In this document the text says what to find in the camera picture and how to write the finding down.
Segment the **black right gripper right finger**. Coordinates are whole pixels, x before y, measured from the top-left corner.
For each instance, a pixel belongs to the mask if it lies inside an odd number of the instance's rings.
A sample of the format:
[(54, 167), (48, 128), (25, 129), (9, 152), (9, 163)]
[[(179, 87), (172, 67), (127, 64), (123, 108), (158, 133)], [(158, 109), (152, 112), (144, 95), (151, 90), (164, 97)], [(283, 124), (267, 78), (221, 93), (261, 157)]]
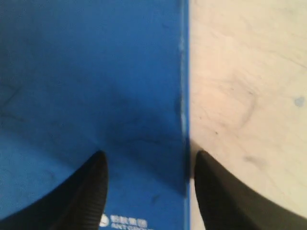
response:
[(245, 185), (208, 152), (196, 154), (194, 187), (207, 230), (305, 230), (306, 218)]

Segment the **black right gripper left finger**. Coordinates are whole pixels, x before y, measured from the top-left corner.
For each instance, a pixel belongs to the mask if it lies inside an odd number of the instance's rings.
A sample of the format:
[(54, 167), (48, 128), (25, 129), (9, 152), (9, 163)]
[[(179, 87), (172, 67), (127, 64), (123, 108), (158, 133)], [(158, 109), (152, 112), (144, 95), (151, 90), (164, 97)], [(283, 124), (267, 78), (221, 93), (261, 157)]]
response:
[(2, 230), (97, 230), (108, 190), (105, 153), (97, 151), (50, 193), (0, 221)]

